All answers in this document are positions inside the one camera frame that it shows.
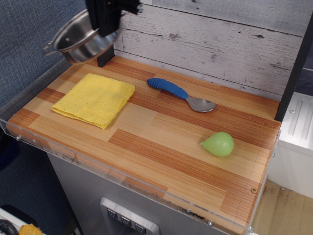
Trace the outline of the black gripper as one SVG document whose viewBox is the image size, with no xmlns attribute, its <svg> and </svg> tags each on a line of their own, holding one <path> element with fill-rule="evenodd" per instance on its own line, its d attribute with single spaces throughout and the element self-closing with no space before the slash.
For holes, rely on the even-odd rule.
<svg viewBox="0 0 313 235">
<path fill-rule="evenodd" d="M 85 3 L 92 28 L 99 29 L 102 37 L 119 29 L 121 10 L 136 15 L 143 11 L 140 0 L 85 0 Z"/>
</svg>

